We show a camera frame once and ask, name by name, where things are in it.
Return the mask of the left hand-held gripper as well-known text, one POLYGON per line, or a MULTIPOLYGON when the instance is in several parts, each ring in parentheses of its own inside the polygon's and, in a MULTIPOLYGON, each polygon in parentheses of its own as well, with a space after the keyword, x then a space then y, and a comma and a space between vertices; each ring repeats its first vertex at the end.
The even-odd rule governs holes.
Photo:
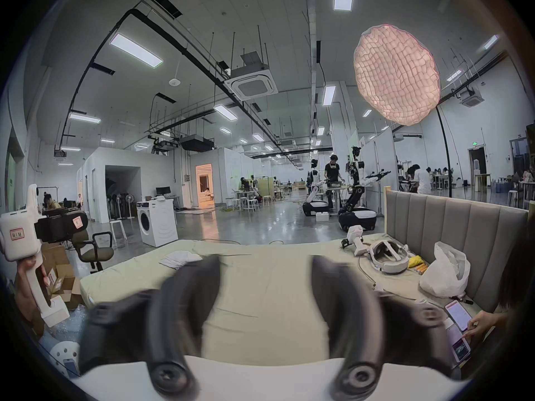
POLYGON ((28 187, 25 209, 1 215, 1 246, 6 261, 35 258, 35 264, 26 271, 26 277, 41 318, 48 327, 54 327, 70 315, 61 297, 49 297, 41 271, 42 242, 68 241, 74 234, 86 230, 87 226, 88 216, 81 210, 47 210, 42 215, 36 184, 28 187))

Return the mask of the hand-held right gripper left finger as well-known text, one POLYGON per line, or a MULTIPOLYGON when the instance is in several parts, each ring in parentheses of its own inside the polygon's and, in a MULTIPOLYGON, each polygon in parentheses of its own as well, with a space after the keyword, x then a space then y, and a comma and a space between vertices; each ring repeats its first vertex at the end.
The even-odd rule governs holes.
POLYGON ((220 282, 219 255, 202 256, 180 267, 159 289, 95 304, 79 342, 80 376, 97 367, 142 363, 157 394, 196 396, 199 384, 186 356, 201 357, 203 325, 220 282))

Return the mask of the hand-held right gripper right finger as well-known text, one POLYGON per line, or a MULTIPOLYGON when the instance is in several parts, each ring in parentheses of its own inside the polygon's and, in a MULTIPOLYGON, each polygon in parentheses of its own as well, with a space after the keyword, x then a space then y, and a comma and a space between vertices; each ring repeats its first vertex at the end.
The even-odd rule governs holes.
POLYGON ((311 289, 328 326, 329 358, 343 363, 332 397, 369 397, 385 364, 425 367, 451 376, 453 353, 445 312, 373 291, 345 264, 313 255, 311 289))

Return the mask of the person's left hand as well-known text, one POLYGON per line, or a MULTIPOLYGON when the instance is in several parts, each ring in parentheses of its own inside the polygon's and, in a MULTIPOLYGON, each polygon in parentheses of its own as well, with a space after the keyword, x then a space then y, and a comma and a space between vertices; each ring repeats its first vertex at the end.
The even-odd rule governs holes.
POLYGON ((38 311, 38 308, 35 299, 33 298, 26 273, 28 271, 33 271, 33 274, 35 274, 35 263, 35 256, 19 260, 17 262, 17 274, 14 283, 14 301, 21 316, 29 325, 31 325, 34 314, 38 311))

